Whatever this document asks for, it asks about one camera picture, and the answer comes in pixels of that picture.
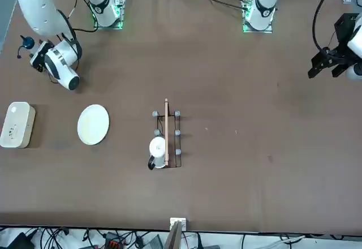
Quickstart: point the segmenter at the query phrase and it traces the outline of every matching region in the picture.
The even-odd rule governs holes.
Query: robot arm
[[[252,7],[246,21],[258,31],[267,29],[273,20],[277,0],[252,0]]]
[[[119,17],[115,12],[119,0],[89,0],[100,26],[108,27]],[[39,35],[51,37],[62,35],[63,40],[54,45],[44,41],[32,49],[31,65],[38,71],[43,68],[67,89],[73,90],[79,84],[77,73],[70,67],[82,55],[81,46],[67,17],[57,10],[53,0],[18,0],[29,26]]]
[[[334,24],[338,46],[328,46],[312,58],[308,77],[314,78],[323,69],[331,68],[332,76],[346,72],[352,80],[362,80],[362,13],[345,13]]]

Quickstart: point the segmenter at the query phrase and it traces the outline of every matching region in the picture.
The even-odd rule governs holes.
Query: metal rack
[[[166,165],[166,168],[178,168],[182,166],[181,158],[181,116],[180,111],[176,110],[173,114],[170,113],[170,106],[167,103],[168,117],[172,117],[174,120],[174,159],[170,160],[170,163]],[[163,131],[162,122],[165,121],[165,115],[160,115],[158,111],[154,111],[152,116],[156,118],[156,129],[154,130],[154,136],[165,136]]]

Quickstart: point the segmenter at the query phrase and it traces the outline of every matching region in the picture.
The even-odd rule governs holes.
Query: wooden stick
[[[169,165],[169,102],[165,99],[165,140],[166,140],[166,152],[165,152],[165,165]]]

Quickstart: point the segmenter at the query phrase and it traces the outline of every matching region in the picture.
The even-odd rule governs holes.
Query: electrical outlet
[[[182,231],[186,231],[186,218],[170,218],[170,230],[175,222],[181,222]]]

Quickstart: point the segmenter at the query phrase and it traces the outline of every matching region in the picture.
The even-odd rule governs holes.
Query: white box
[[[13,102],[7,109],[0,136],[4,148],[25,148],[30,142],[35,110],[26,102]]]

